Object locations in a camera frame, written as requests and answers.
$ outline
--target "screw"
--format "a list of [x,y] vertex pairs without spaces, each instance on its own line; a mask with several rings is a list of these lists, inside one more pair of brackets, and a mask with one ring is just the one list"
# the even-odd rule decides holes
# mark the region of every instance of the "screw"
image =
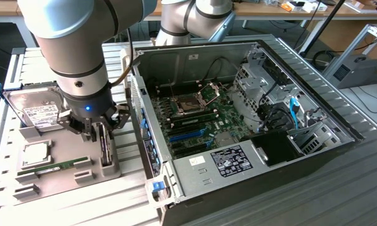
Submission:
[[76,87],[80,88],[80,87],[83,87],[83,85],[84,85],[84,83],[83,83],[82,81],[76,81],[76,82],[75,82],[75,86],[76,86]]

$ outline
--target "small white label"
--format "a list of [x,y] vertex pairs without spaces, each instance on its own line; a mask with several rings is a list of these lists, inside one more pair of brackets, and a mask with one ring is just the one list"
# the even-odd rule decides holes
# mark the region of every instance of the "small white label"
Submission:
[[186,121],[186,122],[182,123],[182,125],[192,124],[195,122],[199,122],[199,119],[194,119],[191,121]]
[[191,159],[190,159],[190,164],[191,164],[192,166],[199,165],[199,164],[202,164],[202,163],[204,163],[204,162],[206,162],[206,159],[204,159],[204,156],[203,156],[203,155],[199,156],[199,157],[196,157],[196,158],[191,158]]
[[24,112],[39,129],[58,125],[59,109],[56,105],[24,108]]
[[199,59],[199,54],[190,55],[188,58],[190,58],[188,60],[198,60]]
[[216,129],[220,129],[219,124],[216,122],[214,124],[215,124]]

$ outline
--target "metal rack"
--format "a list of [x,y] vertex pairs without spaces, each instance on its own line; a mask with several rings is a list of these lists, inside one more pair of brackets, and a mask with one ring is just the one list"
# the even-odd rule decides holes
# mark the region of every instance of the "metal rack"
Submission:
[[376,37],[376,39],[375,39],[375,43],[372,45],[370,45],[368,48],[364,50],[363,54],[366,54],[366,55],[371,52],[371,50],[377,45],[377,24],[367,24],[366,25],[364,29],[362,30],[360,34],[355,38],[354,42],[351,43],[350,47],[347,48],[347,50],[344,51],[342,56],[339,57],[339,59],[328,66],[328,68],[326,69],[326,72],[323,74],[324,77],[327,78],[327,80],[330,80],[332,78],[332,76],[334,76],[335,72],[339,70],[344,60],[351,56],[351,54],[354,53],[354,50],[358,48],[360,42],[364,41],[368,34],[372,34]]

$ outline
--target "table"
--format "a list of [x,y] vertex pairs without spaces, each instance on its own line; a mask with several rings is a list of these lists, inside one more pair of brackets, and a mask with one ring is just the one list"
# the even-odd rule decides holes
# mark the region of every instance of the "table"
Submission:
[[[162,20],[162,0],[158,0],[158,6],[155,12],[146,18],[146,21],[160,21]],[[306,43],[300,49],[300,52],[311,44],[318,30],[334,10],[334,6],[328,6],[326,12],[318,12],[314,20],[318,20],[318,24],[311,31],[311,34],[306,40]],[[235,3],[236,20],[244,20],[243,27],[246,28],[250,20],[310,20],[312,13],[302,12],[288,12],[282,7],[268,6],[264,3]],[[346,5],[342,6],[334,20],[377,20],[377,14],[360,14],[354,11]],[[16,1],[0,1],[0,22],[18,24],[20,33],[23,35],[27,47],[36,47],[35,39],[28,31],[23,20],[23,13],[18,6]]]
[[20,14],[16,1],[0,1],[0,23],[16,24],[27,47],[38,47],[34,35],[27,28],[23,15]]

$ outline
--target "blue cable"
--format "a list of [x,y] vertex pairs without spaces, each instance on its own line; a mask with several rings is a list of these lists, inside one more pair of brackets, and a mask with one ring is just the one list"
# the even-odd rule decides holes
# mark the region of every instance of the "blue cable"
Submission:
[[300,111],[300,103],[295,97],[291,98],[290,108],[291,108],[291,115],[295,120],[295,127],[296,129],[299,129],[296,113]]

